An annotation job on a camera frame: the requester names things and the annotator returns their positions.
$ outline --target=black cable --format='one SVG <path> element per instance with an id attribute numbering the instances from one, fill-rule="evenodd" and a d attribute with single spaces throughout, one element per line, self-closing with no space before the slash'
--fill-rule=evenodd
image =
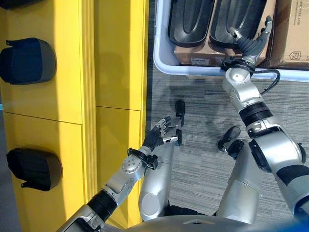
<path id="1" fill-rule="evenodd" d="M 277 69 L 265 69 L 262 71 L 255 71 L 254 73 L 276 73 L 277 77 L 276 79 L 271 83 L 271 85 L 268 88 L 265 88 L 263 92 L 261 92 L 261 95 L 264 95 L 268 91 L 270 91 L 273 87 L 275 87 L 278 82 L 280 81 L 280 72 Z"/>

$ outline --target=white plastic bin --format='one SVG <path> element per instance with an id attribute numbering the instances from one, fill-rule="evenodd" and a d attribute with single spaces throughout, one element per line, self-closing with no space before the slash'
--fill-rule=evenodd
<path id="1" fill-rule="evenodd" d="M 157 0 L 154 63 L 163 73 L 172 75 L 223 76 L 219 67 L 181 66 L 174 54 L 174 47 L 168 37 L 171 0 Z M 309 71 L 279 70 L 281 80 L 309 82 Z M 274 79 L 273 73 L 254 74 L 258 79 Z"/>

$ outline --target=label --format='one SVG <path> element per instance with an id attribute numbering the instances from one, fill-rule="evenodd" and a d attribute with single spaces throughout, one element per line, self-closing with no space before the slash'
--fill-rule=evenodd
<path id="1" fill-rule="evenodd" d="M 209 59 L 204 58 L 191 58 L 192 65 L 205 66 L 209 65 Z"/>
<path id="2" fill-rule="evenodd" d="M 301 22 L 301 13 L 303 10 L 303 0 L 299 0 L 296 3 L 296 8 L 295 8 L 295 16 L 294 16 L 294 26 L 299 26 Z"/>

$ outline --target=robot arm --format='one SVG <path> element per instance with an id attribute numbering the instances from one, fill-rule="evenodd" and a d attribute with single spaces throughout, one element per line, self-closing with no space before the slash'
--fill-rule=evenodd
<path id="1" fill-rule="evenodd" d="M 308 216 L 309 168 L 304 165 L 305 150 L 292 139 L 266 106 L 262 94 L 267 90 L 260 94 L 251 82 L 252 74 L 256 73 L 255 63 L 271 31 L 269 16 L 265 25 L 266 29 L 255 41 L 231 29 L 244 53 L 242 59 L 223 63 L 222 67 L 226 70 L 223 89 L 229 94 L 234 108 L 246 125 L 248 135 L 253 139 L 249 146 L 258 167 L 275 176 L 294 216 Z"/>
<path id="2" fill-rule="evenodd" d="M 119 170 L 58 232 L 99 232 L 113 211 L 128 197 L 135 183 L 143 177 L 145 170 L 156 169 L 157 156 L 152 155 L 154 148 L 178 140 L 178 137 L 163 138 L 169 129 L 169 121 L 170 117 L 160 120 L 147 134 L 139 150 L 128 149 L 128 157 Z"/>

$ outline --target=cardboard box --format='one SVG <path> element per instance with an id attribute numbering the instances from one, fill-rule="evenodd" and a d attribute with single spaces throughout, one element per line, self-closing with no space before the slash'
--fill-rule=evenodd
<path id="1" fill-rule="evenodd" d="M 309 70 L 309 0 L 280 0 L 268 67 Z"/>
<path id="2" fill-rule="evenodd" d="M 209 34 L 211 31 L 211 25 L 213 20 L 213 14 L 215 12 L 215 7 L 217 5 L 217 0 L 214 3 L 214 9 L 211 16 L 210 27 L 207 32 L 205 43 L 193 48 L 184 48 L 175 46 L 174 53 L 181 64 L 183 65 L 196 65 L 196 66 L 217 66 L 220 67 L 222 61 L 226 56 L 231 57 L 241 57 L 241 52 L 236 49 L 225 49 L 211 43 L 209 39 Z M 255 38 L 258 37 L 262 28 L 265 27 L 265 20 L 268 15 L 273 16 L 275 11 L 276 1 L 268 0 L 264 8 L 264 12 L 257 29 Z M 264 48 L 257 64 L 262 62 L 266 58 L 267 46 Z"/>

